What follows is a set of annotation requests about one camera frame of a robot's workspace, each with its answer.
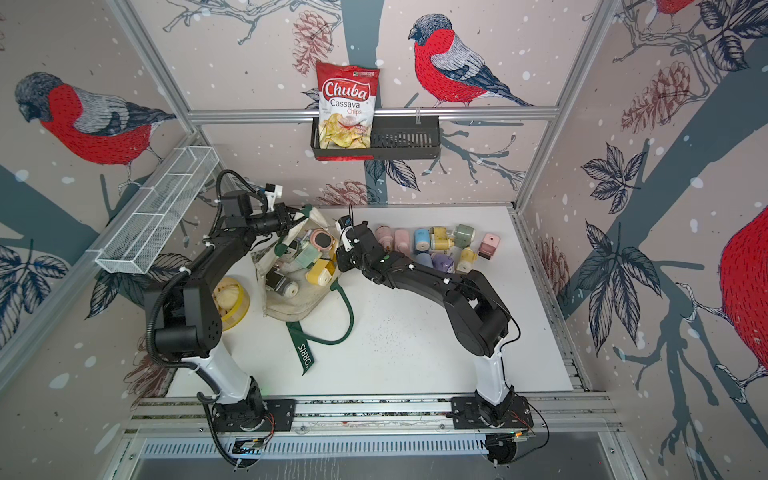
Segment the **yellow bowl with buns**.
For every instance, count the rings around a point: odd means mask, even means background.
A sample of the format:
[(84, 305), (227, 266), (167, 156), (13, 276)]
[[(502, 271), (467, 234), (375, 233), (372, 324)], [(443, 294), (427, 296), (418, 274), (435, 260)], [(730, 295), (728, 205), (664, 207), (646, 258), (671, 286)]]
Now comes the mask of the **yellow bowl with buns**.
[(250, 307), (248, 292), (239, 281), (230, 277), (224, 277), (216, 285), (213, 299), (224, 331), (238, 325), (244, 319)]

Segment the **pink square pencil sharpener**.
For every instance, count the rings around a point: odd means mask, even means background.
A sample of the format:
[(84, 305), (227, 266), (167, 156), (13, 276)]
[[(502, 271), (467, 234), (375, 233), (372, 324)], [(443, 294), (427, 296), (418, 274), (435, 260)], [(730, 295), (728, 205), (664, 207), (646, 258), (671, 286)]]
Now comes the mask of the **pink square pencil sharpener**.
[(486, 233), (478, 249), (478, 256), (486, 260), (493, 258), (499, 248), (500, 237), (492, 233)]

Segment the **cream green-handled tote bag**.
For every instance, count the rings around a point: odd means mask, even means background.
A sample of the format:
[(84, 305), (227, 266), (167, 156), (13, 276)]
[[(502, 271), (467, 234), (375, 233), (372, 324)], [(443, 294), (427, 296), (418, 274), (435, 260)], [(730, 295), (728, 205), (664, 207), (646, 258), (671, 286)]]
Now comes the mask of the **cream green-handled tote bag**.
[[(339, 246), (339, 233), (335, 224), (316, 207), (306, 205), (300, 209), (308, 219), (293, 227), (287, 235), (277, 234), (267, 241), (265, 247), (250, 254), (254, 264), (256, 280), (262, 300), (262, 311), (270, 317), (285, 323), (293, 342), (302, 372), (307, 373), (315, 363), (310, 345), (316, 343), (335, 346), (347, 340), (352, 333), (355, 317), (352, 305), (339, 284), (340, 271), (337, 265), (336, 250)], [(309, 242), (313, 229), (323, 228), (336, 240), (334, 248), (322, 253), (319, 259), (332, 260), (336, 272), (332, 282), (325, 287), (311, 285), (305, 278), (308, 269), (296, 270), (293, 263), (301, 249)], [(344, 303), (346, 313), (346, 331), (337, 339), (313, 336), (304, 331), (302, 321), (331, 293), (337, 293)]]

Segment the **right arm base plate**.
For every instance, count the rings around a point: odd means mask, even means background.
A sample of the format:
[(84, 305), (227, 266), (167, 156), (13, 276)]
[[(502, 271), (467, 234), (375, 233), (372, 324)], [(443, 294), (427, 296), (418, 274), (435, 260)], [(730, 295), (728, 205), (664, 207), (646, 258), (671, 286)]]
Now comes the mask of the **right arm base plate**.
[(452, 397), (450, 404), (448, 417), (456, 430), (528, 430), (534, 424), (527, 399), (514, 392), (510, 392), (498, 405), (492, 405), (477, 394)]

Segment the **light blue pencil sharpener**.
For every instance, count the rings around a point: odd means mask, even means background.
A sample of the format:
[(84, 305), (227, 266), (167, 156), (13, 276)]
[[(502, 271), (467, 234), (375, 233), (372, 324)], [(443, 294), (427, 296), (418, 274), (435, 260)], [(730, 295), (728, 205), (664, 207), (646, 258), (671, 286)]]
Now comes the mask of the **light blue pencil sharpener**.
[(429, 253), (427, 253), (427, 252), (418, 253), (415, 256), (415, 261), (418, 264), (420, 264), (422, 266), (425, 266), (427, 268), (433, 268), (434, 267), (432, 256)]

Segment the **pink dark-faced pencil sharpener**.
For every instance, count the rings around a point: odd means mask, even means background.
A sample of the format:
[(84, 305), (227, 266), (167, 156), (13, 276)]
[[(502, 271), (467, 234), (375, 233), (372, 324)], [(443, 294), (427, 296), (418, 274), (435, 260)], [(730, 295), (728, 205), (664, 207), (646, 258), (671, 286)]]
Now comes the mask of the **pink dark-faced pencil sharpener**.
[(316, 228), (310, 232), (310, 244), (320, 253), (328, 253), (335, 246), (335, 238), (325, 229)]

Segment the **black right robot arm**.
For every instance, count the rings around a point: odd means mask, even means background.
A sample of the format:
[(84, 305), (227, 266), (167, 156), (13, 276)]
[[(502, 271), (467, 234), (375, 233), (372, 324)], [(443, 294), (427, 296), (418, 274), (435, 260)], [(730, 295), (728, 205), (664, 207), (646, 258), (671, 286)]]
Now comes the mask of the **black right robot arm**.
[(475, 356), (474, 419), (490, 428), (507, 426), (504, 417), (515, 393), (506, 383), (499, 342), (509, 334), (513, 317), (487, 278), (476, 270), (441, 272), (400, 252), (387, 252), (366, 221), (355, 225), (349, 215), (340, 217), (336, 228), (341, 271), (355, 268), (377, 285), (409, 291), (445, 309), (457, 341)]

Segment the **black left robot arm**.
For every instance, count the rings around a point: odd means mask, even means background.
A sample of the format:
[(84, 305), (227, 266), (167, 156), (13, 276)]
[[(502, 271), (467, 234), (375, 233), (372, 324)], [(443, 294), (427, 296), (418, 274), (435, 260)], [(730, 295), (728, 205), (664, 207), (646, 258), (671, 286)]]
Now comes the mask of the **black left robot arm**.
[(150, 358), (168, 369), (186, 369), (211, 390), (198, 400), (212, 420), (232, 427), (241, 421), (255, 428), (267, 406), (258, 383), (234, 361), (222, 343), (223, 324), (214, 290), (229, 269), (259, 243), (283, 238), (309, 216), (307, 208), (283, 203), (253, 210), (265, 193), (219, 192), (214, 222), (205, 247), (192, 262), (164, 283), (150, 286), (146, 298), (146, 348)]

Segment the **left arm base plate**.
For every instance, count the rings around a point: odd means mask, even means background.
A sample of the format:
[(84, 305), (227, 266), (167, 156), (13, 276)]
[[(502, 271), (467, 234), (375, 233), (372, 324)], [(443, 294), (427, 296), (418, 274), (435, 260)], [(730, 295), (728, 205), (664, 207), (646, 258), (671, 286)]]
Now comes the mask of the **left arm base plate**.
[(243, 400), (235, 404), (215, 404), (212, 422), (222, 433), (288, 432), (297, 402), (294, 399)]

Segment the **red Chuba cassava chips bag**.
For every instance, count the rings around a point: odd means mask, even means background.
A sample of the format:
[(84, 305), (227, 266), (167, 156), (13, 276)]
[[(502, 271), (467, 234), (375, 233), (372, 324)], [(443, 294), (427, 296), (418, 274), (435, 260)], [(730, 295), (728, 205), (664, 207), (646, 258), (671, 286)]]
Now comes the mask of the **red Chuba cassava chips bag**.
[(373, 160), (371, 135), (376, 108), (378, 69), (316, 63), (317, 126), (312, 147), (324, 160)]

